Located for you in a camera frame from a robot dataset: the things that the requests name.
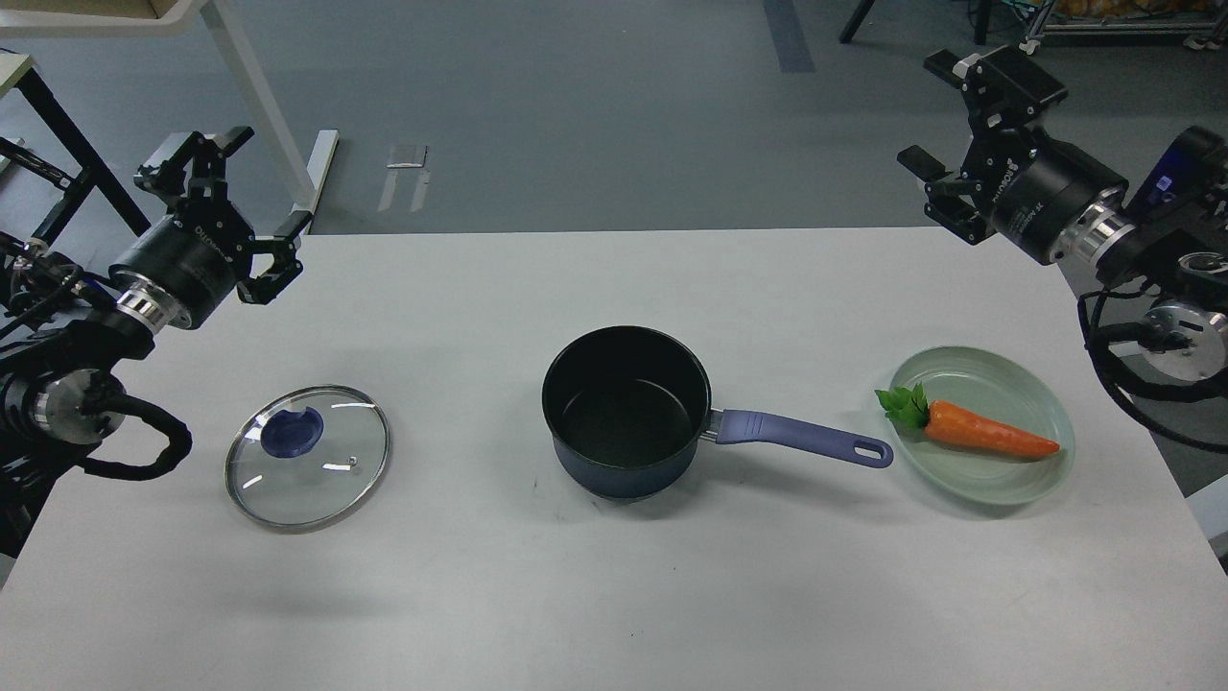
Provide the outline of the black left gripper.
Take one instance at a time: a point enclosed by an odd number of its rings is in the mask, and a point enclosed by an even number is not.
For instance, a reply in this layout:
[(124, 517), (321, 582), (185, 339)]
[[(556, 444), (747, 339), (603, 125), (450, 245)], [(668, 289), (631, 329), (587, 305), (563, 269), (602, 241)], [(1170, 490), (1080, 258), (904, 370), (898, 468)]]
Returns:
[[(152, 284), (176, 301), (171, 325), (194, 331), (237, 287), (242, 303), (268, 306), (305, 271), (297, 253), (312, 211), (295, 210), (273, 236), (255, 239), (253, 227), (228, 201), (226, 162), (255, 135), (252, 126), (223, 133), (172, 133), (138, 166), (134, 184), (165, 205), (161, 218), (123, 252), (108, 270), (118, 287)], [(173, 216), (194, 203), (221, 218)], [(271, 264), (251, 276), (251, 261), (268, 255)]]

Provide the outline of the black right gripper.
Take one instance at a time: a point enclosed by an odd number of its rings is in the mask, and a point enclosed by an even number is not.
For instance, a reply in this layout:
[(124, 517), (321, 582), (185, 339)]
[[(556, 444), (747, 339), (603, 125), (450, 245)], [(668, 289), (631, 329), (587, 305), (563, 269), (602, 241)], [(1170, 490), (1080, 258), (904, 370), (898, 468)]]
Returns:
[[(1061, 237), (1088, 206), (1122, 195), (1117, 171), (1074, 144), (1052, 137), (1045, 118), (1070, 90), (1013, 45), (957, 56), (935, 52), (923, 66), (962, 95), (970, 131), (968, 160), (979, 179), (912, 145), (896, 161), (926, 196), (923, 214), (968, 245), (995, 234), (1039, 264), (1051, 264)], [(975, 205), (979, 194), (979, 209)]]

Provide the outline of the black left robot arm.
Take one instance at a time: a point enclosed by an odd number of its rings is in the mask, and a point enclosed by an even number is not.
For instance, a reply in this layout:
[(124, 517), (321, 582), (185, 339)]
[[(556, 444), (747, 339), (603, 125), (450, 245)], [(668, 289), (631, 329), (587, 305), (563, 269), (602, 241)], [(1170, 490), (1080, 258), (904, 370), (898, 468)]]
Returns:
[(201, 328), (225, 299), (269, 303), (303, 271), (308, 210), (258, 237), (228, 199), (226, 164), (251, 126), (168, 136), (135, 184), (166, 214), (106, 279), (38, 241), (2, 236), (2, 555), (18, 556), (56, 480), (70, 469), (141, 482), (192, 449), (184, 421), (131, 396), (114, 376), (154, 351), (166, 326)]

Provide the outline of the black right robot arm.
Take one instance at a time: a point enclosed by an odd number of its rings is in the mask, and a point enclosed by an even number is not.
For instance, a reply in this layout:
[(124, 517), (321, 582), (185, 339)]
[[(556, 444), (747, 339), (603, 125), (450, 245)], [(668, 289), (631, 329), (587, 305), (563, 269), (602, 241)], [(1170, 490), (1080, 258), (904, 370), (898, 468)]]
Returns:
[(957, 56), (935, 52), (927, 71), (959, 92), (970, 144), (957, 169), (921, 146), (898, 153), (926, 194), (927, 218), (977, 245), (1005, 237), (1032, 261), (1083, 261), (1105, 288), (1147, 281), (1144, 315), (1108, 326), (1105, 342), (1136, 342), (1172, 379), (1226, 380), (1226, 140), (1181, 131), (1140, 187), (1045, 119), (1067, 88), (1016, 47)]

